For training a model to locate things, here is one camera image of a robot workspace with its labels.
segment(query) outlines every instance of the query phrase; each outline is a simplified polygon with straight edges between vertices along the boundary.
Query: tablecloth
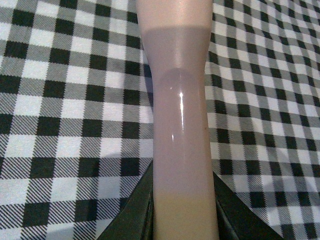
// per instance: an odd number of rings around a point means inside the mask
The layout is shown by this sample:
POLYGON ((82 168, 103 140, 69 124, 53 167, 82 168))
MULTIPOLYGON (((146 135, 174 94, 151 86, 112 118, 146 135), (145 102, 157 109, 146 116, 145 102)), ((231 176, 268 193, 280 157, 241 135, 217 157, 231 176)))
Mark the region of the tablecloth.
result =
MULTIPOLYGON (((134 0, 0 2, 0 239, 93 240, 153 157, 134 0)), ((320 4, 214 0, 213 171, 287 240, 320 239, 320 4)))

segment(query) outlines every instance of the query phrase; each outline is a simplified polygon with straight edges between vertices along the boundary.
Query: black and white gingham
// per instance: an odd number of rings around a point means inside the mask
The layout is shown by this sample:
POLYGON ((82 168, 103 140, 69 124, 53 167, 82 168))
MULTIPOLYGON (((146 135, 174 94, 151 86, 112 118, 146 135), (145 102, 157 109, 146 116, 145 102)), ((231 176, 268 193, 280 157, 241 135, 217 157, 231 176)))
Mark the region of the black and white gingham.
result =
MULTIPOLYGON (((0 1, 1 240, 96 239, 152 160, 135 4, 0 1)), ((213 170, 285 239, 320 239, 320 4, 213 13, 213 170)))
POLYGON ((215 0, 214 170, 284 239, 320 239, 320 5, 215 0))
POLYGON ((96 239, 152 160, 135 4, 0 2, 1 240, 96 239))

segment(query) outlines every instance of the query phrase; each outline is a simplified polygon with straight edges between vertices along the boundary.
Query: gingham pattern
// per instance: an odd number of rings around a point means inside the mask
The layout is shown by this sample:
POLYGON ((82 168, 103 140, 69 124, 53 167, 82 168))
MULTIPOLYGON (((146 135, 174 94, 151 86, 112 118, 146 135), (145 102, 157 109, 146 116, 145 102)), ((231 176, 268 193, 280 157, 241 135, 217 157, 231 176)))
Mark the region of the gingham pattern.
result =
POLYGON ((215 0, 214 170, 286 240, 320 239, 320 5, 215 0))
POLYGON ((135 4, 0 2, 1 240, 96 239, 152 160, 135 4))
MULTIPOLYGON (((92 240, 152 160, 134 0, 0 1, 0 239, 92 240)), ((320 239, 320 6, 215 0, 213 170, 285 239, 320 239)))

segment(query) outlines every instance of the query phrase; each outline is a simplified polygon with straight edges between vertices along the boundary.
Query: checkered tablecloth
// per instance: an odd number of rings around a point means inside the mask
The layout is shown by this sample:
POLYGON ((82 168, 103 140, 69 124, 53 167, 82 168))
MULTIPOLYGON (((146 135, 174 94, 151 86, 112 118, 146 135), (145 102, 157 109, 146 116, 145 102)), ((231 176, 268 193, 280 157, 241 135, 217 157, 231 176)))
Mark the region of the checkered tablecloth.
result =
MULTIPOLYGON (((153 157, 134 0, 0 0, 0 240, 93 240, 153 157)), ((320 3, 214 0, 213 170, 286 240, 320 240, 320 3)))

